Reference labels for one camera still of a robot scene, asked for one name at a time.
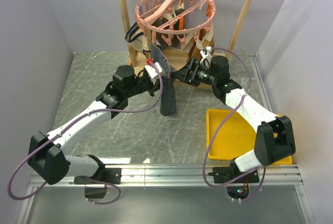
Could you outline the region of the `navy striped underwear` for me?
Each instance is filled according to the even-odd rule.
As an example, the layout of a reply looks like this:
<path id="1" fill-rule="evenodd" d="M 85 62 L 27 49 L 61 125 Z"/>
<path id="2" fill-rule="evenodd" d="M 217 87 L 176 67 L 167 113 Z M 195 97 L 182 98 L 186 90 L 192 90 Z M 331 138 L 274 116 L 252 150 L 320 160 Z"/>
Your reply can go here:
<path id="1" fill-rule="evenodd" d="M 171 77 L 171 67 L 160 45 L 156 45 L 151 42 L 150 55 L 154 63 L 159 63 L 164 70 L 164 75 L 162 76 L 163 89 L 160 103 L 160 113 L 163 116 L 173 116 L 176 113 L 176 99 L 174 79 Z"/>

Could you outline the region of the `pink round clip hanger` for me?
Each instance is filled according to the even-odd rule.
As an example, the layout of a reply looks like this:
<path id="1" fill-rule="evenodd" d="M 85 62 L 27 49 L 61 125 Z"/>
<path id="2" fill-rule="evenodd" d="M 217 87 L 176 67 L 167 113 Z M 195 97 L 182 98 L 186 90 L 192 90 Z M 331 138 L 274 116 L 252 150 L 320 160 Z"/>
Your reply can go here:
<path id="1" fill-rule="evenodd" d="M 177 38 L 183 45 L 186 36 L 209 27 L 215 16 L 213 0 L 139 0 L 135 7 L 135 20 L 142 31 L 151 31 L 151 41 L 160 34 L 171 46 Z"/>

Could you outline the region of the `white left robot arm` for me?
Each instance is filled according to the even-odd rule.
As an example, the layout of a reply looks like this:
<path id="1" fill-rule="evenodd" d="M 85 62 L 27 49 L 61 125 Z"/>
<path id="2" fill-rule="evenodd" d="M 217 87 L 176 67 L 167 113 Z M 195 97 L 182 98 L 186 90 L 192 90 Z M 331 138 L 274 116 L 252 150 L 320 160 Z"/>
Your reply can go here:
<path id="1" fill-rule="evenodd" d="M 134 68 L 122 65 L 117 68 L 105 90 L 78 116 L 61 127 L 32 136 L 28 165 L 49 185 L 66 176 L 85 176 L 92 183 L 107 181 L 104 163 L 94 155 L 70 156 L 76 144 L 94 128 L 117 116 L 128 105 L 130 97 L 163 89 L 164 70 L 157 62 L 144 67 L 143 75 L 136 76 Z"/>

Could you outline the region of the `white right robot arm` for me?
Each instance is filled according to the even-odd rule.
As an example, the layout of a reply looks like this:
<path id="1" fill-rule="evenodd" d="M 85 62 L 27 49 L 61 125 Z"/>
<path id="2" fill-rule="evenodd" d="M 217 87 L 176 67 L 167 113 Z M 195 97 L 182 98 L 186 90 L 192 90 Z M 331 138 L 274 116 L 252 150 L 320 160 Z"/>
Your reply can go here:
<path id="1" fill-rule="evenodd" d="M 296 144 L 290 118 L 270 112 L 231 79 L 226 57 L 214 56 L 209 67 L 191 58 L 171 76 L 191 86 L 197 87 L 201 83 L 211 86 L 214 95 L 233 113 L 239 113 L 255 131 L 254 148 L 230 161 L 224 175 L 229 182 L 241 182 L 255 169 L 295 154 Z"/>

